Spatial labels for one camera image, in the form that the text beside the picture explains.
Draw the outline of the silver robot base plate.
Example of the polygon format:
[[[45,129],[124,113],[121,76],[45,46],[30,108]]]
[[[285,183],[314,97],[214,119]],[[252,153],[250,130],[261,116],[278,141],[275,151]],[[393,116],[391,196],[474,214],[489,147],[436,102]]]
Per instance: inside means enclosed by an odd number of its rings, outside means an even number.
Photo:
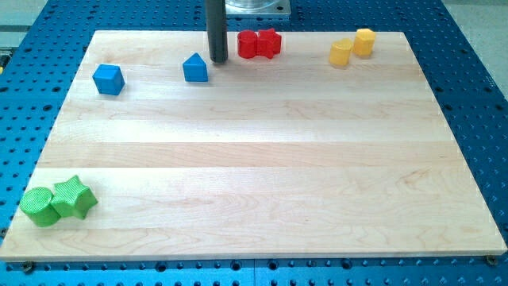
[[[225,0],[226,13],[236,16],[289,16],[290,0]]]

